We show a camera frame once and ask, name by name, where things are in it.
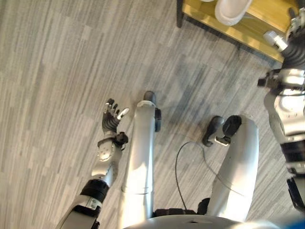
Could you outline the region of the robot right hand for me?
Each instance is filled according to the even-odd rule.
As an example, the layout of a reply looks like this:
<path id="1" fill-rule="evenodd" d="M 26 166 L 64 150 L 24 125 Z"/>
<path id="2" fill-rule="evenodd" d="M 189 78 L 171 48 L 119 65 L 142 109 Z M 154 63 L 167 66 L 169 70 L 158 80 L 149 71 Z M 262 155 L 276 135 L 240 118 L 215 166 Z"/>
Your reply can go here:
<path id="1" fill-rule="evenodd" d="M 283 57 L 283 69 L 305 69 L 305 6 L 299 7 L 299 13 L 289 8 L 290 25 L 286 37 L 275 31 L 267 31 L 263 38 Z"/>

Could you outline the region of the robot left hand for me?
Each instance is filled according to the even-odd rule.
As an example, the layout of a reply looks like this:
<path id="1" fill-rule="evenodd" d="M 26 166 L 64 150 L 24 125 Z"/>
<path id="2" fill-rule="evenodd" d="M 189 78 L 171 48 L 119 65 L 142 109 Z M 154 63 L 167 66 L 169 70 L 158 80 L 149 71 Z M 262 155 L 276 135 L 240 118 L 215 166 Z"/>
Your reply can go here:
<path id="1" fill-rule="evenodd" d="M 102 130 L 104 134 L 117 133 L 117 127 L 121 120 L 128 114 L 130 109 L 128 107 L 120 110 L 115 100 L 109 98 L 104 106 L 102 116 Z"/>

